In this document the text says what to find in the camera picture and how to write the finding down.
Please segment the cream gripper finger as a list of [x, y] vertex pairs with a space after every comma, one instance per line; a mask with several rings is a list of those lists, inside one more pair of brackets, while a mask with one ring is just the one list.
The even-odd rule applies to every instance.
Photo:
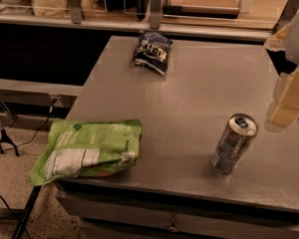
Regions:
[[286, 128], [299, 117], [299, 67], [290, 74], [281, 73], [276, 82], [267, 121]]
[[288, 36], [290, 24], [287, 24], [282, 29], [280, 29], [276, 34], [266, 40], [264, 43], [264, 48], [272, 52], [284, 51], [285, 42]]

